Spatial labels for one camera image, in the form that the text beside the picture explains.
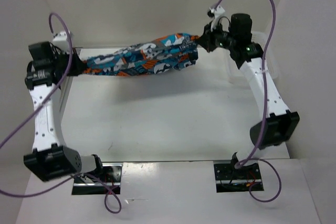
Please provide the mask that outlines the patterned blue orange shorts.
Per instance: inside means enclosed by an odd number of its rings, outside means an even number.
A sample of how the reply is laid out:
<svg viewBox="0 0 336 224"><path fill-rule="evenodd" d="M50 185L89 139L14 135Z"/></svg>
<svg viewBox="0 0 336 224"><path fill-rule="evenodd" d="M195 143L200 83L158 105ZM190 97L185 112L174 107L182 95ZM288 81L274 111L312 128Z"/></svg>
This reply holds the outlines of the patterned blue orange shorts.
<svg viewBox="0 0 336 224"><path fill-rule="evenodd" d="M89 57L83 74L141 76L182 70L198 59L198 36L176 33L153 41L124 47L111 54Z"/></svg>

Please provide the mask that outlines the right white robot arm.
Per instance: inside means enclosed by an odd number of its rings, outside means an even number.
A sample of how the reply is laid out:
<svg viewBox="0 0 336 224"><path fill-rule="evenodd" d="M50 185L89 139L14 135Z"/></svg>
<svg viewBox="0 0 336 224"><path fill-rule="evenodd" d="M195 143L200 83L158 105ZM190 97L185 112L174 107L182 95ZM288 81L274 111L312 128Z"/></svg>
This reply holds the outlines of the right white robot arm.
<svg viewBox="0 0 336 224"><path fill-rule="evenodd" d="M266 47L252 40L252 19L248 14L233 14L227 31L223 30L223 13L209 10L211 22L204 27L197 43L212 52L217 48L229 51L231 59L247 80L256 100L261 120L249 131L251 147L249 154L233 155L230 172L235 178L243 178L249 165L261 158L269 147L288 141L296 129L300 116L292 112L281 98L270 76L266 61Z"/></svg>

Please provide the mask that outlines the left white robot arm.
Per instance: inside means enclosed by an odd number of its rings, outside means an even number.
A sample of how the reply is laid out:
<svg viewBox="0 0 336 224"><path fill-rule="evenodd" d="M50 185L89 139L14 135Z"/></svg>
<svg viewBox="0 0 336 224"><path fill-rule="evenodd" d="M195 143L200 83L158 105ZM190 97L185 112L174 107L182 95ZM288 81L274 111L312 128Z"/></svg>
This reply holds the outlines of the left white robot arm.
<svg viewBox="0 0 336 224"><path fill-rule="evenodd" d="M105 175L101 159L92 154L81 156L66 145L62 128L58 82L69 56L48 41L29 45L33 58L27 67L25 84L35 111L35 137L32 153L24 156L25 166L41 181L86 173L93 182Z"/></svg>

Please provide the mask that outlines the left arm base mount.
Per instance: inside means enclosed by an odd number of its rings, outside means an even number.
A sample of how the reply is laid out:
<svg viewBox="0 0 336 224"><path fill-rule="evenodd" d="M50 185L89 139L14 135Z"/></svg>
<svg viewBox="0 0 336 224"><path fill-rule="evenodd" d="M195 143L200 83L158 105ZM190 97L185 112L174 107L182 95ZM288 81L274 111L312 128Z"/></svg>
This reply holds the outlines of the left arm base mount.
<svg viewBox="0 0 336 224"><path fill-rule="evenodd" d="M95 175L107 186L112 188L115 194L120 194L122 163L102 163L103 169L100 175ZM107 189L96 179L85 175L76 177L73 181L72 195L105 195Z"/></svg>

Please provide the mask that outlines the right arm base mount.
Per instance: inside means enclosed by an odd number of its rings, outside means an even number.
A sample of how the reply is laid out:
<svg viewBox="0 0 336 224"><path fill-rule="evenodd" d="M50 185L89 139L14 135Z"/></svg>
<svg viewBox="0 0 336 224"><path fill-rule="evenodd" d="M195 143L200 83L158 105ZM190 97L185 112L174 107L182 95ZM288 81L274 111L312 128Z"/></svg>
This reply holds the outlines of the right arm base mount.
<svg viewBox="0 0 336 224"><path fill-rule="evenodd" d="M216 191L218 193L264 191L259 165L253 163L242 169L234 169L230 161L214 162Z"/></svg>

